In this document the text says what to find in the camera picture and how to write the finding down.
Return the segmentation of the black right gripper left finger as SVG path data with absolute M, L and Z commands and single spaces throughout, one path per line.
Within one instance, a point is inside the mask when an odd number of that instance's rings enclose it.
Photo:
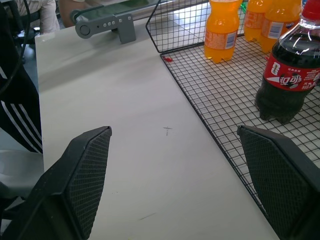
M 104 189 L 112 129 L 72 139 L 25 201 L 0 211 L 10 220 L 0 240 L 88 240 Z

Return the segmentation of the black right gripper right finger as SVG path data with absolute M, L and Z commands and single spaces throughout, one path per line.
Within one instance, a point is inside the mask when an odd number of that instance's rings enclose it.
M 280 240 L 320 240 L 320 168 L 288 137 L 237 129 L 266 218 Z

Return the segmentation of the grey conveyor belt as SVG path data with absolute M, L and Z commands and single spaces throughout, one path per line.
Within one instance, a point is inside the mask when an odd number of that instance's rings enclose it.
M 70 20 L 82 39 L 111 31 L 118 34 L 120 42 L 127 44 L 136 38 L 134 21 L 150 16 L 158 0 L 124 0 L 107 3 L 107 0 L 91 0 L 85 9 L 74 9 Z

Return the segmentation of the person in black striped pants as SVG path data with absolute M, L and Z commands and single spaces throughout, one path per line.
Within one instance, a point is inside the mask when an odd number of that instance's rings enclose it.
M 42 154 L 39 94 L 19 58 L 0 3 L 0 128 L 28 151 Z

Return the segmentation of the dark cola bottle red label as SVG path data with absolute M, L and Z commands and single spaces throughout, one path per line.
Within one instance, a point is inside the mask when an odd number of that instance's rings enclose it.
M 289 123 L 320 85 L 320 0 L 307 0 L 299 22 L 272 47 L 255 107 L 262 120 Z

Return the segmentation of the orange soda bottle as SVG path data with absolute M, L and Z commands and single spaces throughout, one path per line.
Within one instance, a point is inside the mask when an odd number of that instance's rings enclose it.
M 263 20 L 273 0 L 248 0 L 244 17 L 244 36 L 248 42 L 259 41 Z
M 242 0 L 209 0 L 210 15 L 205 24 L 204 56 L 215 64 L 232 58 L 240 25 Z
M 302 0 L 272 0 L 262 21 L 259 43 L 269 53 L 276 41 L 300 20 Z

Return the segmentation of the person in white shirt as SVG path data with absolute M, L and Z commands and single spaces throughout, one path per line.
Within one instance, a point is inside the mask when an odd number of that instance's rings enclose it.
M 40 34 L 45 35 L 60 30 L 60 25 L 56 15 L 55 0 L 26 0 L 31 14 L 39 12 Z

